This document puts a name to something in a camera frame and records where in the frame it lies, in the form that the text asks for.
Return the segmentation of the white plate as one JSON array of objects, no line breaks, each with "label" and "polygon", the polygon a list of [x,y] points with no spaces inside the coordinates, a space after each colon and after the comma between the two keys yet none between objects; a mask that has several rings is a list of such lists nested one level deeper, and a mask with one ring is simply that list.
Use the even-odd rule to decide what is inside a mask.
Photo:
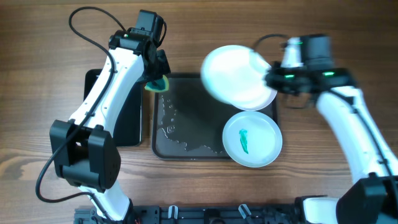
[{"label": "white plate", "polygon": [[279,156],[283,140],[280,128],[269,116],[258,111],[243,111],[227,121],[222,142],[232,160],[258,168]]},{"label": "white plate", "polygon": [[260,96],[258,99],[254,101],[250,101],[248,103],[233,103],[238,109],[244,111],[257,111],[261,110],[272,103],[277,95],[277,91],[273,89],[268,89],[264,95]]},{"label": "white plate", "polygon": [[205,57],[200,78],[205,89],[218,101],[231,105],[248,103],[271,89],[264,80],[270,68],[253,49],[225,45]]}]

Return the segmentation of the green yellow sponge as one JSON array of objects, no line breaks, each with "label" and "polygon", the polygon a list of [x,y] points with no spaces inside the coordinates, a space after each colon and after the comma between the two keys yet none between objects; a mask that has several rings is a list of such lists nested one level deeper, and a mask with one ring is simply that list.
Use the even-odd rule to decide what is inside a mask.
[{"label": "green yellow sponge", "polygon": [[155,92],[155,93],[161,93],[169,90],[169,80],[168,78],[163,75],[162,78],[158,80],[153,80],[151,82],[147,82],[145,87],[145,90]]}]

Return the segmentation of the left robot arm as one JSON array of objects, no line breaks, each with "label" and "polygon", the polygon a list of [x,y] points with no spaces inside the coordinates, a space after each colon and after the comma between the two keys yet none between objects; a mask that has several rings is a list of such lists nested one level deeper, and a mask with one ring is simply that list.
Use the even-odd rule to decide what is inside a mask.
[{"label": "left robot arm", "polygon": [[119,114],[135,84],[147,91],[169,89],[170,73],[161,49],[167,31],[155,12],[140,10],[136,25],[121,27],[104,48],[104,67],[82,105],[68,121],[56,120],[50,128],[52,155],[48,165],[80,195],[89,197],[97,223],[139,223],[132,200],[121,190],[118,174],[121,156],[113,139]]}]

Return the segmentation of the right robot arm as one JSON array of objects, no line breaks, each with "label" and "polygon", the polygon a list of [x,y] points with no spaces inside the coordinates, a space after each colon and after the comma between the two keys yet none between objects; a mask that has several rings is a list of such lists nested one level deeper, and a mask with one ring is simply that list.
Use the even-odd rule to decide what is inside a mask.
[{"label": "right robot arm", "polygon": [[346,68],[335,66],[324,34],[289,37],[265,77],[279,93],[310,94],[349,164],[353,186],[340,198],[297,199],[304,223],[397,223],[397,156]]}]

